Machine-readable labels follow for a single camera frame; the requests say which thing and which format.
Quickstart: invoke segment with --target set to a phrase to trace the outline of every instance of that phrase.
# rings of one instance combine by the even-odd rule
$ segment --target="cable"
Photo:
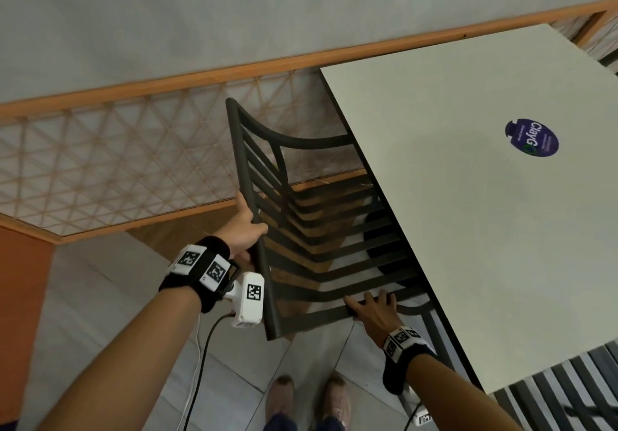
[[[197,368],[200,366],[200,361],[201,361],[200,324],[201,324],[201,314],[197,318],[197,329],[195,331],[195,344],[197,345],[197,362],[195,363],[195,369],[193,370],[193,375],[191,376],[191,387],[189,388],[189,394],[187,396],[187,401],[185,402],[185,407],[182,409],[181,420],[178,421],[178,426],[176,427],[176,431],[180,430],[181,425],[182,425],[182,420],[185,417],[187,408],[189,408],[189,402],[191,401],[191,395],[193,395],[193,384],[195,384],[195,375],[197,374]]]
[[[408,418],[408,423],[406,424],[406,427],[404,428],[404,431],[408,431],[408,426],[410,426],[410,423],[412,423],[412,418],[414,418],[414,415],[417,414],[418,409],[421,408],[421,403],[422,402],[418,402],[417,403],[416,408],[414,409],[414,411],[410,415],[410,418]]]
[[[182,428],[182,431],[187,431],[187,426],[189,426],[189,418],[191,418],[191,412],[193,411],[193,405],[195,405],[195,399],[197,399],[197,392],[200,391],[201,384],[201,375],[204,373],[204,362],[206,360],[206,351],[208,350],[208,343],[210,343],[210,337],[212,337],[212,333],[214,332],[215,327],[219,325],[221,320],[226,317],[234,317],[235,314],[229,313],[225,316],[221,316],[217,319],[217,322],[214,323],[212,328],[210,329],[210,333],[208,334],[208,338],[206,339],[206,343],[204,344],[204,351],[201,354],[201,365],[200,365],[200,375],[197,376],[197,385],[195,386],[195,393],[193,394],[193,400],[191,400],[191,406],[189,407],[189,413],[187,413],[187,419],[185,420],[185,427]]]

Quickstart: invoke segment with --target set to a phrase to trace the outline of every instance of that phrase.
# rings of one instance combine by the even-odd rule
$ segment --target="wooden beam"
[[[577,47],[583,47],[588,44],[588,41],[590,41],[590,39],[598,33],[599,29],[605,26],[605,24],[611,20],[615,14],[615,9],[609,9],[593,14],[573,38],[573,43]]]
[[[60,236],[23,221],[0,214],[0,226],[52,244],[60,244]]]
[[[400,52],[427,45],[458,41],[467,37],[483,36],[509,29],[524,28],[534,24],[551,23],[556,20],[573,18],[605,12],[618,6],[618,0],[599,0],[589,4],[567,6],[556,10],[548,10],[535,14],[524,14],[514,18],[488,21],[487,23],[471,24],[461,28],[444,29],[443,31],[416,34],[388,41],[372,42],[370,44],[344,47],[342,49],[296,55],[284,59],[267,60],[235,67],[217,68],[214,70],[188,73],[186,75],[167,78],[137,81],[116,86],[89,89],[84,91],[58,94],[54,96],[37,97],[0,104],[0,121],[11,120],[15,116],[27,116],[63,110],[73,107],[103,104],[106,102],[141,97],[148,94],[158,94],[179,89],[193,88],[213,83],[269,75],[297,68],[330,65],[349,60],[364,59],[375,55]]]
[[[333,176],[328,176],[320,179],[309,179],[308,181],[301,182],[292,186],[292,188],[296,191],[301,191],[304,189],[308,189],[311,187],[330,184],[332,182],[341,181],[343,179],[350,179],[352,177],[361,176],[367,174],[367,171],[364,169],[357,169],[355,171],[350,171],[347,173],[335,174]],[[148,218],[143,218],[141,220],[135,220],[127,223],[122,223],[119,225],[105,226],[104,228],[98,228],[96,230],[84,231],[82,233],[75,233],[69,236],[58,237],[60,244],[72,243],[74,241],[79,241],[82,239],[94,238],[97,236],[104,236],[105,234],[123,232],[127,230],[131,230],[133,228],[139,228],[145,225],[151,225],[154,223],[161,223],[164,221],[175,220],[176,218],[182,218],[184,216],[197,215],[199,213],[211,212],[213,210],[218,210],[226,207],[233,207],[234,199],[221,200],[219,202],[213,202],[205,205],[200,205],[198,207],[185,208],[182,210],[177,210],[174,212],[165,213],[163,215],[150,216]]]

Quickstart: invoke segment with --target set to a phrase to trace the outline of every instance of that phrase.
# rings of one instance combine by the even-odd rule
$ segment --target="orange pillar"
[[[54,245],[0,228],[0,430],[16,426]]]

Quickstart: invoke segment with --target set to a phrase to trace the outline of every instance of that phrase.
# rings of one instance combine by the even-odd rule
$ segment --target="foot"
[[[339,375],[334,375],[328,381],[326,393],[324,394],[324,416],[323,420],[329,416],[334,416],[344,426],[348,428],[351,417],[351,401],[347,393],[345,381]]]
[[[294,382],[289,376],[278,378],[268,391],[267,423],[278,413],[290,416],[294,408]]]

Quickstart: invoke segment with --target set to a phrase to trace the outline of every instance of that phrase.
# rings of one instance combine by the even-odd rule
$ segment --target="white table top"
[[[618,78],[545,25],[322,73],[486,392],[618,336]]]

